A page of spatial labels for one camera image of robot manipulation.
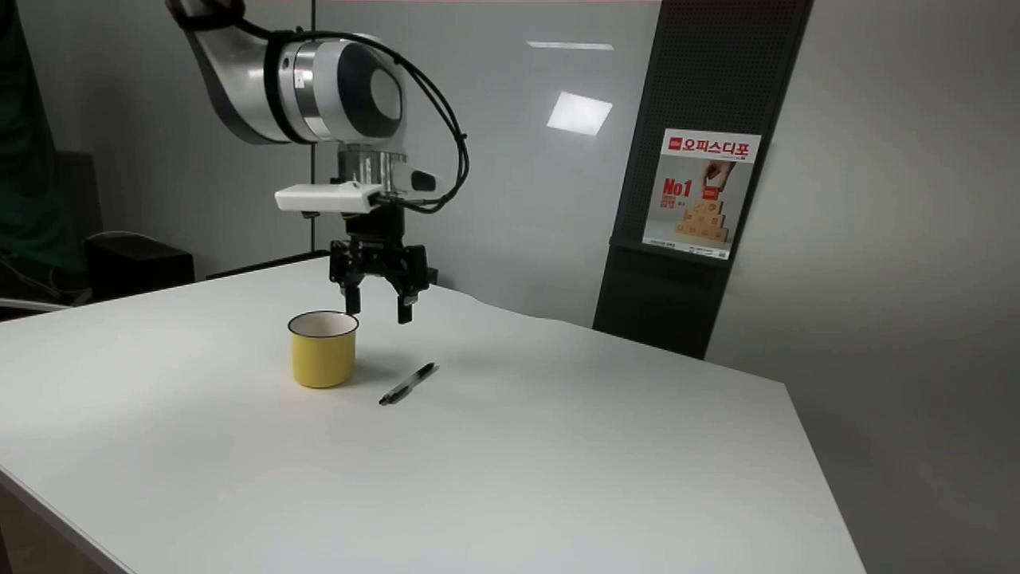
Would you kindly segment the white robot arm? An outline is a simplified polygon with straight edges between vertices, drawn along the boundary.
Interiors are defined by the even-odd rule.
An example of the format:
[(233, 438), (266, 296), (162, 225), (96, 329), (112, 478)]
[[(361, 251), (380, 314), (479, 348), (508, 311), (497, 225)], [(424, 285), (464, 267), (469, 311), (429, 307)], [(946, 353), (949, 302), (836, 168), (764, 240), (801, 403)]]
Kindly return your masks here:
[(405, 242), (405, 214), (435, 204), (436, 180), (395, 149), (405, 130), (402, 62), (371, 35), (257, 29), (247, 0), (162, 0), (183, 29), (221, 120), (253, 144), (337, 144), (341, 171), (273, 191), (290, 214), (337, 214), (327, 278), (343, 314), (361, 314), (361, 280), (387, 278), (400, 323), (429, 286), (428, 250)]

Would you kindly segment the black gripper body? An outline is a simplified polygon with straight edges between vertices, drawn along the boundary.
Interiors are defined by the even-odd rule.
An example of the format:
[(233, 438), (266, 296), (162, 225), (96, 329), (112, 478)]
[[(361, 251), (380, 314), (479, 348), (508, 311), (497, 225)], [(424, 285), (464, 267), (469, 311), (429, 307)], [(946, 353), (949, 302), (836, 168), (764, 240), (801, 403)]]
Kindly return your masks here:
[(341, 280), (362, 275), (402, 278), (407, 271), (405, 212), (383, 204), (374, 214), (346, 217), (334, 267)]

